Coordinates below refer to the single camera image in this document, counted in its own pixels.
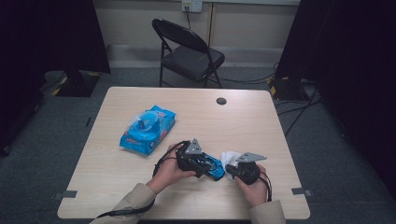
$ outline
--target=chair backrest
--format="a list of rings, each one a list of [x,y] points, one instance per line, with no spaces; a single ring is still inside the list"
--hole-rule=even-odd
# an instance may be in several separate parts
[[[166,38],[189,49],[202,53],[209,52],[206,42],[195,32],[185,27],[163,19],[154,19],[152,27],[164,43],[166,43],[164,40]]]

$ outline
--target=blue package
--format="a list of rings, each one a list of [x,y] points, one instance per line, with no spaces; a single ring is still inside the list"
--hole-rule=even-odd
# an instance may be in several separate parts
[[[120,140],[120,146],[149,155],[175,125],[176,114],[155,105],[135,117]]]

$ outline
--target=chair seat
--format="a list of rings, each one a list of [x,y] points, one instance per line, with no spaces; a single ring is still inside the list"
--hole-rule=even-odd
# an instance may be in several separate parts
[[[224,54],[215,49],[209,49],[209,52],[215,68],[219,68],[224,63]],[[167,54],[161,63],[167,69],[198,82],[204,81],[206,76],[213,73],[207,73],[209,60],[206,54],[183,46]]]

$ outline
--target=wire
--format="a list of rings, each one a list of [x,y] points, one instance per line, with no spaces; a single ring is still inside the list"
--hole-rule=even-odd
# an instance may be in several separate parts
[[[258,79],[251,79],[251,80],[237,80],[237,79],[229,79],[229,78],[220,78],[220,79],[221,80],[225,80],[225,81],[240,83],[240,84],[262,84],[262,83],[267,83],[268,82],[268,78],[273,76],[274,74],[275,73],[273,73],[271,75],[268,75],[266,77],[261,77],[261,78],[258,78]]]
[[[259,176],[259,179],[265,184],[265,186],[268,189],[268,196],[267,196],[267,201],[271,202],[272,201],[272,184],[271,184],[271,180],[270,177],[268,177],[268,175],[264,172],[261,172],[263,175],[265,175],[265,177],[267,178],[268,182],[265,181],[261,176]]]
[[[278,104],[275,104],[275,107],[279,106],[279,105],[284,105],[284,104],[305,104],[304,101],[286,101],[286,102],[281,102]]]
[[[191,27],[190,27],[190,8],[189,7],[184,7],[184,9],[186,10],[187,21],[189,22],[189,30],[191,30]]]
[[[175,144],[174,146],[172,146],[171,148],[169,148],[165,154],[163,154],[163,156],[158,160],[157,164],[154,165],[154,171],[152,172],[152,176],[155,176],[158,172],[158,169],[160,169],[161,164],[163,164],[163,161],[167,160],[167,156],[178,146],[180,145],[184,145],[184,144],[188,144],[189,141],[182,141],[179,142],[177,144]]]
[[[135,215],[135,214],[141,214],[141,213],[146,213],[148,210],[151,209],[152,205],[154,205],[155,199],[152,201],[152,203],[150,203],[149,205],[147,205],[146,207],[142,207],[142,208],[129,208],[129,209],[123,209],[123,210],[113,210],[111,212],[106,212],[103,213],[102,215],[99,215],[99,217],[117,217],[117,216],[130,216],[130,215]]]
[[[294,124],[297,122],[298,118],[304,113],[304,111],[305,111],[310,105],[314,105],[314,104],[316,104],[317,102],[319,102],[319,101],[321,100],[321,97],[320,97],[317,101],[315,101],[313,104],[311,104],[312,101],[313,101],[314,98],[315,98],[315,94],[317,93],[317,90],[318,90],[318,87],[315,88],[314,93],[312,93],[311,99],[309,100],[309,102],[308,102],[305,106],[299,107],[299,108],[296,108],[296,109],[292,109],[292,110],[289,110],[289,111],[284,111],[284,112],[282,112],[282,113],[278,113],[278,115],[281,115],[281,114],[288,113],[288,112],[290,112],[290,111],[295,111],[295,110],[302,109],[302,110],[300,111],[300,113],[297,115],[297,117],[294,119],[293,123],[292,123],[292,124],[289,126],[289,128],[285,131],[285,137],[288,136],[288,134],[289,134],[291,128],[292,128],[292,127],[294,126]]]
[[[277,69],[277,65],[279,63],[275,63],[274,64],[274,73],[272,73],[271,75],[268,75],[266,77],[261,77],[258,79],[251,79],[251,80],[237,80],[237,79],[229,79],[229,78],[220,78],[221,80],[224,81],[230,81],[230,82],[235,82],[235,83],[240,83],[240,84],[263,84],[263,83],[268,83],[272,77],[275,75],[276,73],[276,69]]]
[[[62,79],[63,76],[64,76],[64,71],[62,72],[61,76],[54,83],[50,84],[48,87],[41,89],[40,91],[46,91],[47,89],[53,87],[56,83],[58,83]]]

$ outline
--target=table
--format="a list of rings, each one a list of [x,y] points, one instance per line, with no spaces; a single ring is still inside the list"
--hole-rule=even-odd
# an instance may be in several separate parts
[[[218,105],[223,97],[226,105]],[[177,113],[176,124],[149,156],[119,146],[134,116],[153,105]],[[197,138],[215,158],[224,151],[252,152],[268,157],[266,167],[273,199],[285,217],[306,219],[310,211],[268,91],[113,87],[93,124],[63,198],[60,218],[95,218],[110,211],[136,183],[150,180],[154,164],[169,145]],[[248,203],[235,183],[224,176],[177,182],[158,195],[143,219],[248,219]]]

